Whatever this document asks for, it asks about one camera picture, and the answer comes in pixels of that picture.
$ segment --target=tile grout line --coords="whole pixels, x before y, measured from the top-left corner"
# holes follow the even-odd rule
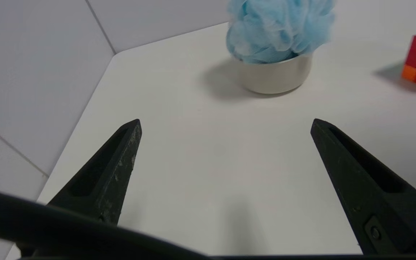
[[[91,13],[92,13],[92,16],[94,16],[94,19],[96,20],[97,24],[99,25],[100,31],[102,31],[102,34],[104,35],[105,39],[107,40],[107,43],[109,44],[110,49],[112,49],[113,54],[114,54],[114,55],[116,55],[116,54],[117,54],[117,52],[115,51],[115,49],[114,49],[114,47],[113,47],[113,45],[112,45],[112,42],[110,41],[109,37],[108,37],[108,36],[107,36],[107,34],[105,33],[105,30],[104,30],[104,28],[102,27],[102,24],[100,23],[99,18],[98,18],[98,17],[97,17],[97,15],[96,15],[96,12],[94,12],[94,9],[92,8],[91,3],[89,2],[89,0],[84,0],[84,1],[86,1],[86,4],[88,5],[89,10],[90,10],[90,11],[91,11]]]
[[[5,140],[1,135],[0,135],[0,140],[5,143],[5,145],[9,146],[10,149],[12,149],[14,152],[16,152],[18,155],[20,155],[20,157],[22,157],[25,161],[27,161],[27,163],[29,163],[31,166],[33,166],[34,168],[36,168],[36,170],[40,171],[44,176],[46,176],[47,178],[49,178],[49,174],[45,173],[40,167],[36,166],[36,164],[34,164],[32,161],[30,161],[29,158],[27,158],[25,155],[23,155],[22,152],[20,152],[19,150],[17,150],[17,148],[15,148],[12,144],[10,144],[10,142],[8,142],[7,140]]]

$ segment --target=white tile wall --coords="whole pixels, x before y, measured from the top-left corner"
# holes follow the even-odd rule
[[[0,135],[49,174],[112,56],[84,0],[0,0]]]
[[[89,0],[116,52],[228,21],[228,0]]]
[[[47,177],[0,140],[0,192],[36,200]],[[0,259],[12,243],[0,240]]]

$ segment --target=white tabletop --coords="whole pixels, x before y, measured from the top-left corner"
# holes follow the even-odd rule
[[[121,227],[209,255],[360,254],[309,131],[314,118],[337,125],[416,187],[416,86],[399,79],[415,32],[350,35],[337,22],[306,82],[269,97],[236,83],[227,28],[116,55],[39,202],[139,118]]]

